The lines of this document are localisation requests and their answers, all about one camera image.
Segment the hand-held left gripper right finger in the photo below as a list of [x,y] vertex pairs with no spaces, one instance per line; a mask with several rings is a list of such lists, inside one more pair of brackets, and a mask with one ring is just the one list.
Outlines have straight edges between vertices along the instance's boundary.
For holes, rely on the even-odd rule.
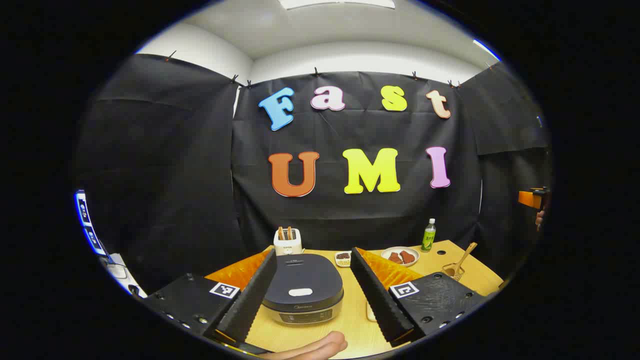
[[421,275],[358,247],[350,256],[350,270],[392,347],[434,337],[488,300],[444,272]]

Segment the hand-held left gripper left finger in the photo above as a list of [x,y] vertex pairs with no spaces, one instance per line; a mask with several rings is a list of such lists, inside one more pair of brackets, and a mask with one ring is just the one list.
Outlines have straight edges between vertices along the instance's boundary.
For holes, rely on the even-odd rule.
[[214,280],[186,273],[142,299],[146,307],[195,337],[238,346],[247,339],[277,270],[273,249],[255,256],[252,269],[237,280]]

